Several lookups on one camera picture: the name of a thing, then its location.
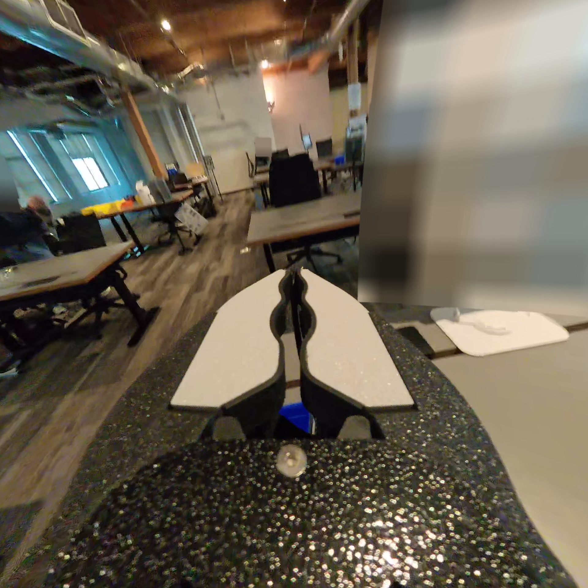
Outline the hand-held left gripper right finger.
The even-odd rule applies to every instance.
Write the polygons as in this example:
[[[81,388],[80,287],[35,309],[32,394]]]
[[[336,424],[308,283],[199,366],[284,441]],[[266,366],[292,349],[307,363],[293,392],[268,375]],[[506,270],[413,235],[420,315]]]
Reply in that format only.
[[[383,436],[377,415],[416,409],[368,310],[307,269],[294,274],[294,327],[301,398],[319,436],[337,436],[350,417]]]

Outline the white document stand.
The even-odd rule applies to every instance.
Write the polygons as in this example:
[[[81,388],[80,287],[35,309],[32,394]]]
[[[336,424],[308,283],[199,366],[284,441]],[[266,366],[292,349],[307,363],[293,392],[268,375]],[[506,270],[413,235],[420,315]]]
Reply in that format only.
[[[536,312],[438,307],[430,318],[466,355],[485,357],[567,341],[569,332]]]

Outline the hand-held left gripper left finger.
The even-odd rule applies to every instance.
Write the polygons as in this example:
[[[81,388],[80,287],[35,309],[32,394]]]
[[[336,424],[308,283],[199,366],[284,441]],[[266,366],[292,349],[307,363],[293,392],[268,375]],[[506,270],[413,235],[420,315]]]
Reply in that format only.
[[[179,411],[236,419],[247,435],[268,435],[286,391],[282,335],[293,272],[277,270],[229,299],[170,401]]]

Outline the wooden office table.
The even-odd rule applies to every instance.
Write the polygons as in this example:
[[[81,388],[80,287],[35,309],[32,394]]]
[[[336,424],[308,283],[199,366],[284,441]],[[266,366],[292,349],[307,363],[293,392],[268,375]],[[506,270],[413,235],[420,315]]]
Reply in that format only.
[[[316,269],[314,256],[341,263],[339,254],[325,252],[320,246],[359,235],[361,200],[361,191],[345,192],[253,212],[246,246],[262,247],[270,273],[276,270],[275,254],[286,255],[288,268],[307,261]]]
[[[136,323],[128,341],[134,347],[159,311],[158,306],[143,308],[126,284],[121,262],[134,249],[134,242],[126,241],[19,264],[1,278],[1,312],[80,301],[93,302],[86,312],[101,317],[112,307],[121,307]]]
[[[119,236],[122,242],[125,241],[132,241],[134,246],[131,250],[131,253],[128,254],[128,257],[134,256],[139,257],[143,255],[149,248],[156,248],[156,246],[148,246],[144,245],[141,240],[139,239],[134,227],[130,223],[129,215],[141,213],[144,211],[157,211],[156,221],[164,222],[170,225],[172,228],[169,230],[169,234],[171,235],[174,231],[174,223],[170,220],[166,220],[162,216],[160,212],[161,209],[165,209],[168,212],[171,212],[171,208],[175,207],[176,209],[187,199],[191,198],[194,195],[194,187],[184,186],[182,190],[176,190],[174,192],[170,192],[169,194],[163,194],[159,192],[158,195],[155,194],[154,191],[150,192],[150,195],[147,197],[145,196],[143,200],[141,200],[140,196],[135,197],[135,208],[132,211],[122,212],[117,216],[114,217],[107,217],[107,218],[99,218],[99,220],[109,219],[111,224],[114,227],[115,232]]]

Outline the wooden support post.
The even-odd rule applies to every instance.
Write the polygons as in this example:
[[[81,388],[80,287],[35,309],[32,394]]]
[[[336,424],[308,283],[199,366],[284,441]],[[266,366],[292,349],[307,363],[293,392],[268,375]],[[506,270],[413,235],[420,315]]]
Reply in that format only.
[[[121,99],[129,116],[132,128],[134,129],[138,141],[141,144],[148,159],[153,175],[160,179],[167,179],[168,174],[166,168],[159,159],[149,131],[136,104],[135,98],[127,86],[124,86],[121,90]]]

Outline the silver ventilation duct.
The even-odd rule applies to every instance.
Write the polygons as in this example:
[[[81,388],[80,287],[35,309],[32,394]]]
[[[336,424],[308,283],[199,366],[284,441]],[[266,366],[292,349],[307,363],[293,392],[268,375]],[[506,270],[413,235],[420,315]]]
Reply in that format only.
[[[88,32],[67,1],[1,1],[1,31],[124,85],[165,92],[138,63]]]

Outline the yellow plastic bin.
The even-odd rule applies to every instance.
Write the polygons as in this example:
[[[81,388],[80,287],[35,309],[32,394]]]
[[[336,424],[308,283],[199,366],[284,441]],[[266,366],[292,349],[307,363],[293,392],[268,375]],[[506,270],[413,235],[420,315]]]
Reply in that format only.
[[[83,216],[94,215],[99,218],[114,217],[122,212],[134,210],[135,204],[133,199],[122,199],[85,207],[81,209],[80,213]]]

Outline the blue plastic bin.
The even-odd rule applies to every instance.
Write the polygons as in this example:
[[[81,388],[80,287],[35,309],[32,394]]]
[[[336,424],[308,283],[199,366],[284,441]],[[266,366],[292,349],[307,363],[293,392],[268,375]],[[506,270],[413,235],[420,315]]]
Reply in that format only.
[[[316,427],[314,417],[302,402],[284,405],[280,409],[279,415],[294,428],[297,428],[297,430],[300,430],[309,436],[315,434]]]

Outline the printed paper sign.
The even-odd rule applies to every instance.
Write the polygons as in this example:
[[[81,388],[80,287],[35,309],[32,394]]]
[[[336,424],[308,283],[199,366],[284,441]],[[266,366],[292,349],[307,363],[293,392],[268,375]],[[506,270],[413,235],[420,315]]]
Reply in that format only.
[[[177,220],[196,236],[201,236],[208,227],[208,219],[188,202],[183,202],[175,212]]]

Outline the black office chair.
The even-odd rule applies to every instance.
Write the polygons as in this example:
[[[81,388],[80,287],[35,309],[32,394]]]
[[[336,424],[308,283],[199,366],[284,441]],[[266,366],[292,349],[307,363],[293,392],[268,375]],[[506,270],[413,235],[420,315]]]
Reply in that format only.
[[[71,213],[58,218],[55,223],[62,254],[74,254],[107,245],[99,219],[94,214]]]
[[[269,198],[273,208],[311,202],[321,197],[318,173],[306,152],[271,161]]]

